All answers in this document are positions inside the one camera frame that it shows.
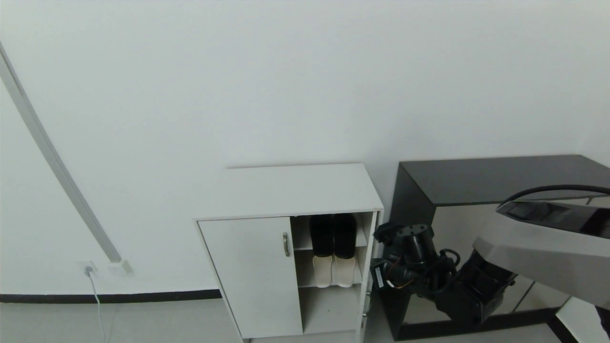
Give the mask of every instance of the white cable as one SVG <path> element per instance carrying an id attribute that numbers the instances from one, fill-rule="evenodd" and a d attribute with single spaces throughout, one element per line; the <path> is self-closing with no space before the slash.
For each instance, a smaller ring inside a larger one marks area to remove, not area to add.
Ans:
<path id="1" fill-rule="evenodd" d="M 91 278 L 91 267 L 87 267 L 85 269 L 85 275 L 89 277 L 89 281 L 91 281 L 91 287 L 93 287 L 93 295 L 95 295 L 95 300 L 98 302 L 98 317 L 99 317 L 99 326 L 102 328 L 102 333 L 104 334 L 104 340 L 102 343 L 106 343 L 106 331 L 104 330 L 104 324 L 102 323 L 102 306 L 99 302 L 98 293 L 95 291 L 95 284 L 93 283 L 93 279 Z"/>

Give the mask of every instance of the electrical outlet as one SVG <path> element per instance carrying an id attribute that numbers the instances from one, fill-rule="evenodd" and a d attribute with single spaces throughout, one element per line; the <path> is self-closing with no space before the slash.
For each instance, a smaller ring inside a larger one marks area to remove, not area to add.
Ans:
<path id="1" fill-rule="evenodd" d="M 87 267 L 91 267 L 91 269 L 93 269 L 94 273 L 98 271 L 98 269 L 95 267 L 95 265 L 91 261 L 76 261 L 76 264 L 78 265 L 78 268 L 81 271 L 81 273 L 84 273 L 85 268 L 87 268 Z"/>
<path id="2" fill-rule="evenodd" d="M 127 276 L 133 272 L 126 259 L 122 259 L 121 262 L 109 264 L 108 270 L 110 270 L 110 273 L 114 276 Z"/>

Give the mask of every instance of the black table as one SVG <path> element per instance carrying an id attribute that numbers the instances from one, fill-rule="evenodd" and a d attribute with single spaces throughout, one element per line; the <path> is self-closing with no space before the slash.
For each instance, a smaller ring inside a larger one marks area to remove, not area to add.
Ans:
<path id="1" fill-rule="evenodd" d="M 610 168 L 580 155 L 401 162 L 390 221 L 432 225 L 437 250 L 457 250 L 465 260 L 496 204 L 521 190 L 553 184 L 610 187 Z M 601 197 L 563 190 L 523 199 L 587 204 Z M 547 323 L 569 297 L 521 276 L 516 281 L 502 306 L 476 329 L 451 322 L 434 304 L 406 292 L 388 289 L 379 295 L 396 341 Z"/>

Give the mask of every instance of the black tabletop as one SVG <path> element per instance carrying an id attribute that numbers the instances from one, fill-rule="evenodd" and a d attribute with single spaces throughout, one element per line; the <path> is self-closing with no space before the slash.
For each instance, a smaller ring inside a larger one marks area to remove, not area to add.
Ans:
<path id="1" fill-rule="evenodd" d="M 437 206 L 499 203 L 521 190 L 555 184 L 610 188 L 610 168 L 581 155 L 412 161 L 400 166 Z M 599 194 L 563 190 L 523 199 L 590 196 Z"/>

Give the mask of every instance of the cabinet top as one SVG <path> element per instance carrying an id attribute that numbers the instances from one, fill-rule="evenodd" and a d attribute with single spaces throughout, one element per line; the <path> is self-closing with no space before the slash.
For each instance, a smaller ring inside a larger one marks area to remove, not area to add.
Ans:
<path id="1" fill-rule="evenodd" d="M 223 170 L 198 220 L 368 212 L 383 205 L 363 164 Z"/>
<path id="2" fill-rule="evenodd" d="M 496 157 L 400 162 L 436 206 L 499 203 L 525 189 L 555 184 L 610 187 L 610 168 L 581 155 Z M 599 196 L 572 190 L 536 193 L 524 200 Z"/>

